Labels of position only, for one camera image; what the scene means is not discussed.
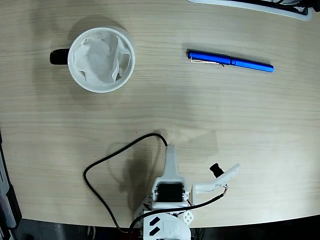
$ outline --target wood grain surface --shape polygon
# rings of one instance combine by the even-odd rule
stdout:
[[[0,6],[2,147],[24,218],[113,226],[82,172],[154,131],[176,145],[190,187],[211,180],[215,162],[241,164],[227,195],[194,211],[192,227],[320,214],[320,14],[306,22],[187,0]],[[66,66],[49,63],[83,31],[110,25],[136,44],[133,75],[120,89],[88,92]],[[275,72],[190,63],[188,48],[267,61]],[[162,174],[164,156],[150,138],[88,173],[121,226]]]

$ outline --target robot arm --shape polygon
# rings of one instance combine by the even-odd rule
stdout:
[[[200,182],[192,186],[192,204],[196,204],[196,194],[210,193],[219,186],[226,186],[238,171],[240,165],[236,164],[227,172],[223,172],[218,164],[210,169],[216,179],[209,182]],[[166,147],[163,175],[157,177],[151,189],[138,209],[135,211],[135,218],[138,216],[160,209],[174,209],[189,206],[189,192],[184,177],[178,175],[176,149],[170,144]],[[143,228],[144,240],[190,240],[191,232],[189,224],[194,219],[191,210],[172,211],[157,213],[147,216],[140,221]]]

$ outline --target mug handle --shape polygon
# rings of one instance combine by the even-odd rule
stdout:
[[[50,53],[50,63],[53,65],[67,65],[68,53],[69,53],[69,48],[53,50]]]

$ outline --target pen clip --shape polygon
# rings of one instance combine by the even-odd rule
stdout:
[[[198,60],[198,59],[192,59],[192,57],[190,58],[190,61],[192,63],[203,63],[203,64],[218,64],[221,67],[224,67],[225,65],[216,61],[203,61],[203,60]]]

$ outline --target white tissue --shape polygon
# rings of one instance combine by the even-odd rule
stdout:
[[[113,84],[128,69],[131,53],[124,41],[111,32],[94,33],[74,52],[74,66],[94,86]]]

